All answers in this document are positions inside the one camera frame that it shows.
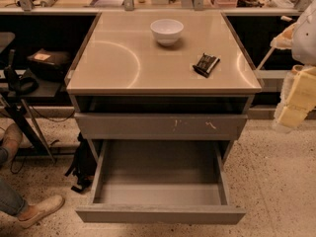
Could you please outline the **white foam-padded gripper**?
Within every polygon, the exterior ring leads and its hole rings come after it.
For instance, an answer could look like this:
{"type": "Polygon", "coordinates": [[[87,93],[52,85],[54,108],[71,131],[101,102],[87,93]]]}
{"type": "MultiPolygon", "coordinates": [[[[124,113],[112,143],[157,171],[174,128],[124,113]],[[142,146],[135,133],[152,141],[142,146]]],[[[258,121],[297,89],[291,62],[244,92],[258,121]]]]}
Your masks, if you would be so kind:
{"type": "Polygon", "coordinates": [[[316,37],[311,25],[295,23],[290,50],[303,69],[297,74],[290,70],[283,80],[274,114],[275,131],[292,131],[316,107],[316,37]]]}

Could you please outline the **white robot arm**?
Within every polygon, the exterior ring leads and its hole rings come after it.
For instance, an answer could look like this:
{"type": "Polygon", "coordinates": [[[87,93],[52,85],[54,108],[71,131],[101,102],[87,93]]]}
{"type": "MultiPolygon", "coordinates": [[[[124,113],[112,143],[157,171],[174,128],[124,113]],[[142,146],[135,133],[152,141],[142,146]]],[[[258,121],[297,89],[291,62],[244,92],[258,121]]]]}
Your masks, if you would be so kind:
{"type": "Polygon", "coordinates": [[[271,47],[290,49],[292,58],[300,62],[286,74],[274,113],[274,130],[289,133],[316,107],[316,1],[273,38],[271,47]]]}

